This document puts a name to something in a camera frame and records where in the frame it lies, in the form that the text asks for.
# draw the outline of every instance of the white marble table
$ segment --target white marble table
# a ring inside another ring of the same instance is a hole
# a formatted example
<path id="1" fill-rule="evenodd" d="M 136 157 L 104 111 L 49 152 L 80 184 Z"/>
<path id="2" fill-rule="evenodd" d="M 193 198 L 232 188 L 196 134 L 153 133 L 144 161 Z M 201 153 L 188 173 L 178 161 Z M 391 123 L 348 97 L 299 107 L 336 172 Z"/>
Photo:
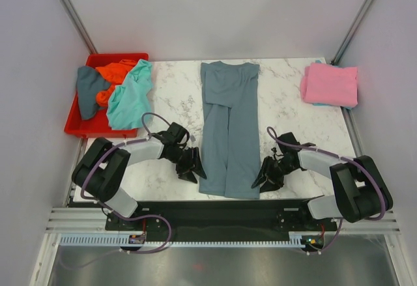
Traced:
<path id="1" fill-rule="evenodd" d="M 259 138 L 261 161 L 271 155 L 273 140 L 266 133 L 273 126 L 278 135 L 293 132 L 301 143 L 317 146 L 344 156 L 354 156 L 351 140 L 338 107 L 317 107 L 300 99 L 299 85 L 304 68 L 323 58 L 309 59 L 247 59 L 223 61 L 229 64 L 244 62 L 260 65 L 258 86 Z M 169 122 L 183 125 L 201 146 L 203 106 L 201 99 L 200 66 L 213 61 L 162 61 L 152 69 L 153 90 L 149 93 L 152 110 Z M 166 129 L 157 118 L 149 122 L 153 132 Z M 139 130 L 139 137 L 145 131 Z M 87 148 L 94 139 L 89 139 Z M 121 142 L 122 139 L 111 139 Z M 175 165 L 169 161 L 149 160 L 126 169 L 122 187 L 138 201 L 230 200 L 198 192 L 198 185 L 179 180 Z M 77 187 L 74 201 L 84 201 Z M 295 171 L 285 177 L 278 191 L 262 193 L 261 199 L 309 198 L 333 193 L 331 181 L 311 172 Z"/>

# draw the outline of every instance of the orange cloth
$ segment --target orange cloth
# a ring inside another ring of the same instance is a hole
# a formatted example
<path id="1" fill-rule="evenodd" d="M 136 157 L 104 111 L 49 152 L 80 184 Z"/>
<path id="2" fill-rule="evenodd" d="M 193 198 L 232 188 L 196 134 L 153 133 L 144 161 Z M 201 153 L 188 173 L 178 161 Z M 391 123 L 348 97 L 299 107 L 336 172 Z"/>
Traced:
<path id="1" fill-rule="evenodd" d="M 111 83 L 106 91 L 98 92 L 96 95 L 97 104 L 101 107 L 108 107 L 108 101 L 116 88 L 116 85 L 123 83 L 127 73 L 137 65 L 137 61 L 123 59 L 119 63 L 110 63 L 107 66 L 98 66 L 96 70 L 101 76 Z"/>

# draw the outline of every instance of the pink cloth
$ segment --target pink cloth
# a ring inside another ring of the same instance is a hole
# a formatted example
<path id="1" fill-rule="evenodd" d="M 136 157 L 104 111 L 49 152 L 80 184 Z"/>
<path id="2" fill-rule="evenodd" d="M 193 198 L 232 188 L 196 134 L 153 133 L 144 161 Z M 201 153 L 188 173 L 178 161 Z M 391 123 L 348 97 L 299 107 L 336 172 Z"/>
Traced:
<path id="1" fill-rule="evenodd" d="M 310 104 L 353 108 L 358 104 L 358 68 L 312 63 L 301 80 L 301 98 Z"/>

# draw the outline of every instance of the red plastic basket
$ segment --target red plastic basket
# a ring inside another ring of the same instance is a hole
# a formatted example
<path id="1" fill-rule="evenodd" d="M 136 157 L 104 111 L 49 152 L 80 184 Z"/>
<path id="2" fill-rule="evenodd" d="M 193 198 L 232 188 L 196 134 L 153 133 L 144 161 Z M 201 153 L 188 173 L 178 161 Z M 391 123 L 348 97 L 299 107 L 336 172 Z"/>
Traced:
<path id="1" fill-rule="evenodd" d="M 90 55 L 85 63 L 86 66 L 96 68 L 106 66 L 109 63 L 118 63 L 122 59 L 139 61 L 148 60 L 147 53 L 103 53 Z M 89 120 L 82 120 L 78 108 L 78 95 L 75 95 L 71 110 L 65 124 L 65 133 L 75 135 L 80 138 L 88 137 L 136 137 L 137 128 L 133 130 L 112 130 L 106 116 L 106 109 L 97 111 L 97 114 Z"/>

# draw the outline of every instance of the white wall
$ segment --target white wall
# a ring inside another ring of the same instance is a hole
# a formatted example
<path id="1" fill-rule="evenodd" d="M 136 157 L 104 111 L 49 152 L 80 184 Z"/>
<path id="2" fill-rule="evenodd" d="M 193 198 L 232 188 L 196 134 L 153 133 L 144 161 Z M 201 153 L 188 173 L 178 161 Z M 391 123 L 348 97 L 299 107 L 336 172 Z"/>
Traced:
<path id="1" fill-rule="evenodd" d="M 359 66 L 360 139 L 393 195 L 417 269 L 417 0 L 376 0 L 343 66 Z"/>
<path id="2" fill-rule="evenodd" d="M 72 0 L 99 52 L 153 60 L 335 55 L 364 0 Z"/>
<path id="3" fill-rule="evenodd" d="M 63 132 L 87 50 L 59 0 L 0 0 L 0 284 L 29 278 L 77 140 Z"/>

